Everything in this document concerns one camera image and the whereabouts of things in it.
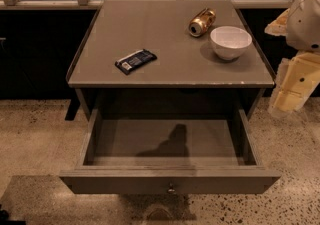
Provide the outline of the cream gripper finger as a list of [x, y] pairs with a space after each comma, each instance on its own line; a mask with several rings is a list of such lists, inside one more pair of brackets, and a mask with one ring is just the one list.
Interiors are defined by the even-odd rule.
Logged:
[[320, 83], [320, 54], [298, 51], [292, 59], [283, 58], [275, 83], [268, 112], [286, 117], [300, 110]]
[[272, 36], [286, 36], [288, 14], [289, 9], [286, 9], [274, 21], [266, 26], [264, 32]]

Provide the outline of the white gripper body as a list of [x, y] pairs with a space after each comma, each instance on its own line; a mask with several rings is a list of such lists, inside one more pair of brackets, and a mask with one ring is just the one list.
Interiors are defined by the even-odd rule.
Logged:
[[295, 0], [287, 19], [286, 42], [304, 51], [320, 51], [320, 0]]

